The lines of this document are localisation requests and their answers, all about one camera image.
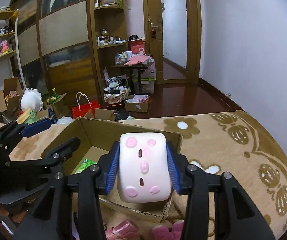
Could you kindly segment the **green tissue pack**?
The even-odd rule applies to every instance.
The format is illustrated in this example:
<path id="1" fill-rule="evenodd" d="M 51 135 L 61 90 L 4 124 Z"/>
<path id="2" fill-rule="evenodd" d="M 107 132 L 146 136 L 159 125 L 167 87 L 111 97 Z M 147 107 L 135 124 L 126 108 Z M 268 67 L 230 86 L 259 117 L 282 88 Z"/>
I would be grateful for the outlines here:
<path id="1" fill-rule="evenodd" d="M 85 158 L 80 164 L 79 166 L 77 167 L 76 171 L 75 171 L 75 174 L 78 174 L 78 173 L 81 173 L 83 172 L 86 168 L 92 166 L 92 165 L 95 165 L 96 162 L 95 161 L 92 161 L 88 158 Z"/>

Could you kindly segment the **magenta plush bear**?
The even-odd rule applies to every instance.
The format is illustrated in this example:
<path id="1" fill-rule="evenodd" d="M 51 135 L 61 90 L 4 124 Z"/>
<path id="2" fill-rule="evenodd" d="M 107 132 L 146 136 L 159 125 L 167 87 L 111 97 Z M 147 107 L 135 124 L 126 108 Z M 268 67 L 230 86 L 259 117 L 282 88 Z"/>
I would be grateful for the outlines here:
<path id="1" fill-rule="evenodd" d="M 169 229 L 164 225 L 157 225 L 152 229 L 154 240 L 180 240 L 184 227 L 184 220 L 178 220 Z"/>

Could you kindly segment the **white pink squishy toy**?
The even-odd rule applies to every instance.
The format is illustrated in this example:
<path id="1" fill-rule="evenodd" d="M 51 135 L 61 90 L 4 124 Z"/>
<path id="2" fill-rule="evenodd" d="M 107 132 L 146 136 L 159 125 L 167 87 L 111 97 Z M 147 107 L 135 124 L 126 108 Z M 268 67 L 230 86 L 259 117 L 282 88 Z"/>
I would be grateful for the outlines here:
<path id="1" fill-rule="evenodd" d="M 125 203 L 167 200 L 172 185 L 162 133 L 126 133 L 120 137 L 117 190 Z"/>

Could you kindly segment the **pink plastic pack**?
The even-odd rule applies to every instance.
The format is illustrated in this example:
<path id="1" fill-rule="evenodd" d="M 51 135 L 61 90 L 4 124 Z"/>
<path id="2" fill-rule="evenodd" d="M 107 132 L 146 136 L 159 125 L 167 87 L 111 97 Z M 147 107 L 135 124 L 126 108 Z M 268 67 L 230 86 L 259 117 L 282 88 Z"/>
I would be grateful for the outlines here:
<path id="1" fill-rule="evenodd" d="M 124 220 L 105 231 L 106 239 L 140 239 L 139 228 L 129 220 Z"/>

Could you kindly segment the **green frog yellow basket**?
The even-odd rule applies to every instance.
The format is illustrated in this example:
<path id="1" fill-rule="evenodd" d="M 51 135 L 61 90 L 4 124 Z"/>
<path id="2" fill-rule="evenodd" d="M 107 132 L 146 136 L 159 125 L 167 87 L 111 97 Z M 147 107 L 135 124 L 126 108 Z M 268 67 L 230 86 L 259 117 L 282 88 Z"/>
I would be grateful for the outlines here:
<path id="1" fill-rule="evenodd" d="M 35 113 L 35 111 L 31 108 L 24 111 L 16 120 L 18 124 L 33 124 L 35 122 L 38 122 L 39 119 Z"/>

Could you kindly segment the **white round plush toy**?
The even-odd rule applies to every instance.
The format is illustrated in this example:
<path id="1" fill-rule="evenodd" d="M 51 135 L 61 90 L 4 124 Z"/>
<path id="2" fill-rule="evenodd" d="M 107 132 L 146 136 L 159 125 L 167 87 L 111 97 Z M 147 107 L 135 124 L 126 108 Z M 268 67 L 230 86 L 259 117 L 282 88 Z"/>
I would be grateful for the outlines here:
<path id="1" fill-rule="evenodd" d="M 28 109 L 32 109 L 37 113 L 43 110 L 43 102 L 41 93 L 37 89 L 27 88 L 24 90 L 24 94 L 20 101 L 20 108 L 23 112 Z"/>

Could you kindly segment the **red paper gift bag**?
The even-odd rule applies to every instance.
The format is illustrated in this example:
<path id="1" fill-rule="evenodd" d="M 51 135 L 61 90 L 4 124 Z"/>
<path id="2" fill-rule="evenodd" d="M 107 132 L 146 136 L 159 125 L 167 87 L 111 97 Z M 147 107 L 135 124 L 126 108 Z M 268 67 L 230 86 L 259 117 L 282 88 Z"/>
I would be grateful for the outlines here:
<path id="1" fill-rule="evenodd" d="M 81 104 L 81 98 L 86 100 L 86 103 Z M 74 119 L 78 117 L 88 117 L 94 118 L 95 117 L 95 109 L 100 109 L 101 105 L 97 100 L 90 101 L 89 98 L 82 92 L 78 92 L 76 94 L 76 102 L 77 106 L 71 108 L 72 116 Z"/>

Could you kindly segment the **green glass bottle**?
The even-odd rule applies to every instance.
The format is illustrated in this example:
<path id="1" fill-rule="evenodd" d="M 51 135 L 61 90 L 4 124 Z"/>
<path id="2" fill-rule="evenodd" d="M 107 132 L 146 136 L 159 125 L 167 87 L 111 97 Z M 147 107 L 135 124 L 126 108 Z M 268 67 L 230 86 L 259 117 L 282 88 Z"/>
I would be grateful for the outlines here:
<path id="1" fill-rule="evenodd" d="M 53 88 L 53 89 L 52 89 L 52 92 L 53 92 L 52 99 L 53 99 L 54 101 L 57 101 L 57 100 L 59 99 L 59 95 L 58 95 L 56 89 Z"/>

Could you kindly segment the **lace trimmed basket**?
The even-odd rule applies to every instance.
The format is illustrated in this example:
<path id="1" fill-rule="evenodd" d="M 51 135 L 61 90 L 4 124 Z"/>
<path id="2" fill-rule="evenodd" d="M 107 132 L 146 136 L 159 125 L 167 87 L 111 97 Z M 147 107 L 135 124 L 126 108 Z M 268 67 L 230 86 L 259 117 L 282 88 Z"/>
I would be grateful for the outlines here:
<path id="1" fill-rule="evenodd" d="M 116 103 L 120 103 L 123 100 L 126 100 L 129 96 L 130 88 L 129 86 L 119 86 L 116 87 L 116 89 L 111 89 L 109 87 L 106 87 L 104 89 L 104 101 L 105 103 L 109 105 L 113 105 Z"/>

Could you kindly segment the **small cardboard box on floor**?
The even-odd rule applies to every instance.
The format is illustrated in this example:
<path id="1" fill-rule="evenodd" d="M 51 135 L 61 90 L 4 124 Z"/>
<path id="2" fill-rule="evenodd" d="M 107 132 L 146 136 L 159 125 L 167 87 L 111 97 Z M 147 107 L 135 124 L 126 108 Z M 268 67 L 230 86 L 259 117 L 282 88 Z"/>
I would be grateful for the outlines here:
<path id="1" fill-rule="evenodd" d="M 129 112 L 147 112 L 149 99 L 148 95 L 130 95 L 124 102 L 125 109 Z"/>

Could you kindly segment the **wooden toy shelf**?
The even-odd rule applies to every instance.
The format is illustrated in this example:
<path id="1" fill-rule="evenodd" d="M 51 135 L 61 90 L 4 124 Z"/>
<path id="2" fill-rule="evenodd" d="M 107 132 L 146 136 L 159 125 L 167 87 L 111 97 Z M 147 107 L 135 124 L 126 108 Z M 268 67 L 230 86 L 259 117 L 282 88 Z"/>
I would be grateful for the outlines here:
<path id="1" fill-rule="evenodd" d="M 18 75 L 24 77 L 19 54 L 19 10 L 0 9 L 0 90 L 3 81 Z"/>

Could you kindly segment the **small black side table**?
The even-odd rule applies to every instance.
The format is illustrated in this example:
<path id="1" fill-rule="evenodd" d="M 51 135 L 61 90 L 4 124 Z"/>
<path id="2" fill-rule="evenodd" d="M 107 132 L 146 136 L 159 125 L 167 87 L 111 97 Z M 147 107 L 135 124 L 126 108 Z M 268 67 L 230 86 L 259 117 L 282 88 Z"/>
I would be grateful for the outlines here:
<path id="1" fill-rule="evenodd" d="M 133 82 L 133 70 L 137 69 L 137 79 L 138 79 L 138 91 L 139 94 L 142 94 L 142 78 L 141 74 L 144 72 L 145 69 L 148 69 L 149 66 L 151 66 L 153 62 L 147 63 L 147 64 L 142 64 L 138 63 L 132 66 L 128 66 L 125 64 L 115 64 L 112 65 L 111 68 L 121 68 L 121 69 L 129 69 L 130 72 L 130 80 Z"/>

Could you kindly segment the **large wooden wardrobe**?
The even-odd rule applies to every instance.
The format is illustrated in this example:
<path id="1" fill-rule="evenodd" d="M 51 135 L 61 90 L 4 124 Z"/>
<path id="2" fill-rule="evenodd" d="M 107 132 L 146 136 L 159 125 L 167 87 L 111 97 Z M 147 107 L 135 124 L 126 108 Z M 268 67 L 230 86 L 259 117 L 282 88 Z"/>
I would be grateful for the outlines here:
<path id="1" fill-rule="evenodd" d="M 104 102 L 103 71 L 126 49 L 124 0 L 11 0 L 18 12 L 16 73 L 24 88 L 83 92 Z"/>

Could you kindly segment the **red box on shelf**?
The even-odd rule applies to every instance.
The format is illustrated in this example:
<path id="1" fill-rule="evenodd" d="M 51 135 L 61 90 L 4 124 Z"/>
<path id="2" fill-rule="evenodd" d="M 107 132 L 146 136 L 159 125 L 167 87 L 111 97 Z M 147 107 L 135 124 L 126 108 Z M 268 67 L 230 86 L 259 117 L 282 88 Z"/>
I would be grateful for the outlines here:
<path id="1" fill-rule="evenodd" d="M 129 48 L 133 54 L 145 53 L 145 43 L 142 38 L 128 42 Z"/>

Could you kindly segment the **wooden door with glass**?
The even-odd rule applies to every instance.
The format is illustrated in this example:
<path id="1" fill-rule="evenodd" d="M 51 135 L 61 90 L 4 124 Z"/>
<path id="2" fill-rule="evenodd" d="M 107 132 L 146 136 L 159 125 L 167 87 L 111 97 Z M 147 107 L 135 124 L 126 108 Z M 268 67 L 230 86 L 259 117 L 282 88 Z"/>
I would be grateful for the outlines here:
<path id="1" fill-rule="evenodd" d="M 157 83 L 197 83 L 201 61 L 201 0 L 143 0 L 147 50 Z"/>

